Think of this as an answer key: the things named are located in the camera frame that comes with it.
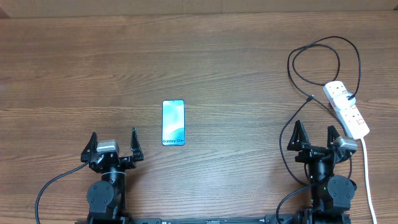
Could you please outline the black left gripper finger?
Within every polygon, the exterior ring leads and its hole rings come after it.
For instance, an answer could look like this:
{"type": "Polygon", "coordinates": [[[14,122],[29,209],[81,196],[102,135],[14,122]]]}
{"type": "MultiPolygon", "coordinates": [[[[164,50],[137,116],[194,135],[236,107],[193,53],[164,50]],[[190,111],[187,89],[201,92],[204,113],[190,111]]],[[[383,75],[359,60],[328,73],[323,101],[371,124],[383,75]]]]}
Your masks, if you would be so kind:
{"type": "Polygon", "coordinates": [[[139,140],[137,137],[137,129],[135,127],[132,128],[131,152],[132,152],[132,158],[134,161],[143,161],[144,160],[144,154],[143,154],[141,146],[139,144],[139,140]]]}
{"type": "Polygon", "coordinates": [[[88,144],[85,146],[84,150],[81,153],[81,162],[89,162],[94,152],[96,152],[96,147],[98,144],[97,134],[95,132],[92,133],[88,144]]]}

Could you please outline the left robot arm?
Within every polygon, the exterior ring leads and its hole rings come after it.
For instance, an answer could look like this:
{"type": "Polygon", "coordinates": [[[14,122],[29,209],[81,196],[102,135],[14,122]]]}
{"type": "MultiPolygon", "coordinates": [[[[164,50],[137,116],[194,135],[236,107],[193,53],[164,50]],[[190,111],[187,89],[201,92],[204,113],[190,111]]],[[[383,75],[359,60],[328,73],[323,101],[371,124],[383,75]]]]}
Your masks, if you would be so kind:
{"type": "Polygon", "coordinates": [[[121,157],[116,140],[98,141],[96,133],[91,135],[81,161],[99,173],[101,180],[87,191],[87,223],[134,223],[126,211],[126,171],[135,169],[136,163],[144,160],[136,128],[132,128],[130,150],[130,156],[121,157]]]}

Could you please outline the Samsung Galaxy smartphone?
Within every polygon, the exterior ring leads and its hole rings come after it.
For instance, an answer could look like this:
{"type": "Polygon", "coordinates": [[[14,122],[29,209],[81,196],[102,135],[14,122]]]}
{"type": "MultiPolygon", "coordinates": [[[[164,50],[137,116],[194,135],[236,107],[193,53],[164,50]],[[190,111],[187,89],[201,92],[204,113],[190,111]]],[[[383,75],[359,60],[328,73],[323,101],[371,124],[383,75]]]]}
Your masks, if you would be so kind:
{"type": "Polygon", "coordinates": [[[185,102],[183,100],[162,102],[162,145],[185,145],[185,102]]]}

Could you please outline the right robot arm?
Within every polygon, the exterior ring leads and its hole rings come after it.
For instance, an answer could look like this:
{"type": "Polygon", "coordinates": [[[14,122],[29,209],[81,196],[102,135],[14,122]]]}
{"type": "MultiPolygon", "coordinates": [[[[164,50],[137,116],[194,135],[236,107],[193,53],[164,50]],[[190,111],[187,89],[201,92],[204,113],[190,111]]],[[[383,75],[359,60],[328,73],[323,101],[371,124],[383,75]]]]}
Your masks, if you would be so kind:
{"type": "Polygon", "coordinates": [[[311,206],[300,208],[291,223],[350,223],[345,214],[357,189],[350,178],[336,175],[337,164],[351,161],[357,150],[354,139],[340,135],[334,126],[327,131],[327,146],[313,146],[301,121],[296,121],[287,150],[296,151],[295,162],[305,165],[311,206]]]}

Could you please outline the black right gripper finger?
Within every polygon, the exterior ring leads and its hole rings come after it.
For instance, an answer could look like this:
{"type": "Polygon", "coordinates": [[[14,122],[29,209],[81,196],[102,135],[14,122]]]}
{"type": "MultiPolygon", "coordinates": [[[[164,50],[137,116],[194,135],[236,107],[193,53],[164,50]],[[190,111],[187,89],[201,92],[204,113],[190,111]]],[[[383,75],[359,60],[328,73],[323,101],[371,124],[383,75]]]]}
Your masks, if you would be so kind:
{"type": "Polygon", "coordinates": [[[310,146],[310,140],[301,120],[295,122],[294,130],[287,146],[288,151],[302,151],[310,146]]]}
{"type": "Polygon", "coordinates": [[[332,148],[334,141],[340,137],[340,134],[334,126],[329,126],[327,128],[327,147],[332,148]]]}

